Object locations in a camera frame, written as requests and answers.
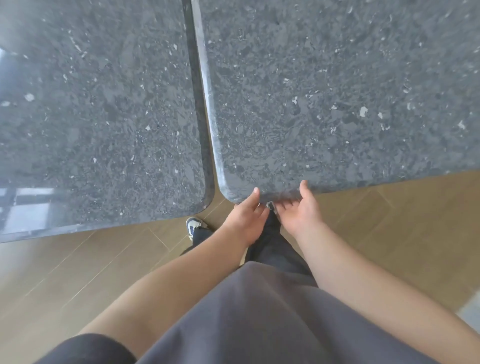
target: shoe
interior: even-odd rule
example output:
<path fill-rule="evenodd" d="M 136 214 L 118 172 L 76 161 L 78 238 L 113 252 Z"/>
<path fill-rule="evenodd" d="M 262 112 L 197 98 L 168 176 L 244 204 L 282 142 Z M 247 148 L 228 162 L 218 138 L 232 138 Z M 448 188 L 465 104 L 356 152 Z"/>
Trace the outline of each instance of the shoe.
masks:
<path fill-rule="evenodd" d="M 196 217 L 191 217 L 187 219 L 187 231 L 188 237 L 190 240 L 193 241 L 193 232 L 196 228 L 206 228 L 207 224 L 205 224 L 202 220 Z"/>

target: right hand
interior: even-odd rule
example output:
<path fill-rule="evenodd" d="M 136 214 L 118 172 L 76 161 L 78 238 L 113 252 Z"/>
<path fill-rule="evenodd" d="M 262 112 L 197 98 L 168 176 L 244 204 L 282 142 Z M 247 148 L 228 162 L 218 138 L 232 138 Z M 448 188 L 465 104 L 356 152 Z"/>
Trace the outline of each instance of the right hand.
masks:
<path fill-rule="evenodd" d="M 300 233 L 322 224 L 322 214 L 317 200 L 309 190 L 306 180 L 300 183 L 300 201 L 283 200 L 275 202 L 283 227 L 298 240 Z"/>

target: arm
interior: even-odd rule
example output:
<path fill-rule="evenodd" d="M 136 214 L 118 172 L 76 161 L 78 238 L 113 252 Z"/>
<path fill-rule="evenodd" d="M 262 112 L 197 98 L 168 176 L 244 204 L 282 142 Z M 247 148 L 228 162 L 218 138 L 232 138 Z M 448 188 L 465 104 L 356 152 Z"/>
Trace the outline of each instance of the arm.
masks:
<path fill-rule="evenodd" d="M 478 363 L 480 338 L 426 295 L 365 259 L 323 223 L 300 184 L 301 201 L 276 204 L 285 229 L 305 255 L 318 287 L 366 319 L 442 364 Z"/>
<path fill-rule="evenodd" d="M 210 238 L 141 278 L 80 333 L 115 339 L 140 358 L 212 288 L 239 267 L 261 234 L 268 209 L 260 191 L 235 206 Z"/>

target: hand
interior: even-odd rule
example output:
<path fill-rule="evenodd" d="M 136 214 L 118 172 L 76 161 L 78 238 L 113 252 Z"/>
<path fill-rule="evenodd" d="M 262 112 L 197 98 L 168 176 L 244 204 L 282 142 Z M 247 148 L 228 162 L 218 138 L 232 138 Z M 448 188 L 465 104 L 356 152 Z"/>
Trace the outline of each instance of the hand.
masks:
<path fill-rule="evenodd" d="M 235 205 L 220 228 L 229 230 L 248 247 L 262 233 L 269 212 L 270 209 L 260 204 L 260 190 L 255 187 L 245 201 Z"/>
<path fill-rule="evenodd" d="M 283 227 L 297 240 L 301 232 L 323 223 L 320 206 L 309 190 L 306 180 L 300 183 L 300 195 L 301 201 L 275 202 Z"/>

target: left hand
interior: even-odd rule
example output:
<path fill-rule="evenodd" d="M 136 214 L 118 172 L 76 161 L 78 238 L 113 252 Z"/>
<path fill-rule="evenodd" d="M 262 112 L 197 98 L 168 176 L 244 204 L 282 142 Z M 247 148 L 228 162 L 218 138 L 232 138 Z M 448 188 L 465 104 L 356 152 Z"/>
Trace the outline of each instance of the left hand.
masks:
<path fill-rule="evenodd" d="M 245 201 L 235 205 L 221 229 L 229 230 L 230 234 L 248 247 L 262 233 L 269 212 L 270 209 L 260 204 L 260 190 L 255 187 Z"/>

